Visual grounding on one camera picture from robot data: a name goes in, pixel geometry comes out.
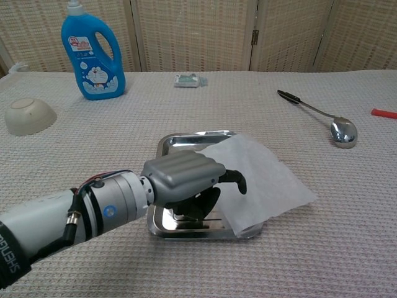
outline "paper towel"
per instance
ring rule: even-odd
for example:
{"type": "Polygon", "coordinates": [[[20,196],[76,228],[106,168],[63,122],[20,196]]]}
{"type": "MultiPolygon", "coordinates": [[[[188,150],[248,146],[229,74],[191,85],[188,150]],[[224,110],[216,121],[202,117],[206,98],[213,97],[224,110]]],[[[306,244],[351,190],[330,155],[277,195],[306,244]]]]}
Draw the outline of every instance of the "paper towel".
{"type": "Polygon", "coordinates": [[[235,135],[201,153],[246,178],[245,196],[235,183],[217,185],[221,196],[216,208],[234,234],[317,199],[268,148],[247,135],[235,135]]]}

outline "metal tray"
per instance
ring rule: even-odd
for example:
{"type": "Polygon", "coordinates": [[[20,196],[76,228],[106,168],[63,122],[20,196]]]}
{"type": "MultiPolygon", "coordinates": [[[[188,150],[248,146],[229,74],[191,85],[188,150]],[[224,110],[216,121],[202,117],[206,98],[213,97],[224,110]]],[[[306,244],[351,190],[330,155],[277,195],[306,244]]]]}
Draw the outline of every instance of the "metal tray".
{"type": "MultiPolygon", "coordinates": [[[[233,135],[235,133],[229,130],[167,135],[159,142],[157,157],[179,150],[200,151],[233,135]]],[[[153,205],[149,207],[147,219],[149,230],[153,234],[175,240],[251,238],[258,234],[263,226],[263,223],[260,223],[245,229],[236,236],[224,216],[216,209],[213,209],[203,221],[198,221],[175,215],[172,210],[153,205]]]]}

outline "white ceramic bowl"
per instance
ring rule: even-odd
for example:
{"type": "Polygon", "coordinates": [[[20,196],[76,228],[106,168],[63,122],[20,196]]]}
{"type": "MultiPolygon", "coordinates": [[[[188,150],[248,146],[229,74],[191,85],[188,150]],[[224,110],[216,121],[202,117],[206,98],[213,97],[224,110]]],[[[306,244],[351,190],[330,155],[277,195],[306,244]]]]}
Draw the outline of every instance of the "white ceramic bowl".
{"type": "Polygon", "coordinates": [[[9,133],[31,135],[51,126],[56,120],[56,113],[40,99],[23,98],[10,105],[4,118],[9,133]]]}

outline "textured table surface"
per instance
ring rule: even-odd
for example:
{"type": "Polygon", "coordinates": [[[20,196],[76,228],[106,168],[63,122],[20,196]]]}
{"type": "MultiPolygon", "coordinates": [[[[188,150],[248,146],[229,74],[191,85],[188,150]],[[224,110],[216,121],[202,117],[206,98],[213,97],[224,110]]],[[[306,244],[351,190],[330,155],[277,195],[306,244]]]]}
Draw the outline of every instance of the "textured table surface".
{"type": "Polygon", "coordinates": [[[92,174],[141,171],[163,136],[227,129],[270,148],[319,199],[268,220],[244,241],[169,242],[140,219],[45,259],[1,297],[397,297],[397,71],[129,73],[120,98],[83,99],[73,74],[0,80],[0,212],[92,174]],[[342,150],[330,119],[281,99],[281,89],[359,130],[342,150]],[[38,134],[9,135],[4,111],[37,97],[58,114],[38,134]]]}

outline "bottle handle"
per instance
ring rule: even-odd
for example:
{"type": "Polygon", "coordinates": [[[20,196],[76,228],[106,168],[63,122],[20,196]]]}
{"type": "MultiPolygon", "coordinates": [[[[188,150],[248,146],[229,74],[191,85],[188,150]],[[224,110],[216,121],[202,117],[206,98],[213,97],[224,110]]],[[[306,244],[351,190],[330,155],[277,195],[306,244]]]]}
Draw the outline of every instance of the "bottle handle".
{"type": "Polygon", "coordinates": [[[105,37],[106,41],[110,45],[110,48],[112,49],[113,60],[105,53],[106,56],[108,56],[109,59],[112,61],[115,60],[122,62],[122,53],[120,51],[120,47],[118,45],[116,36],[114,35],[113,31],[107,25],[104,24],[103,26],[96,28],[96,32],[100,33],[103,37],[105,37]]]}

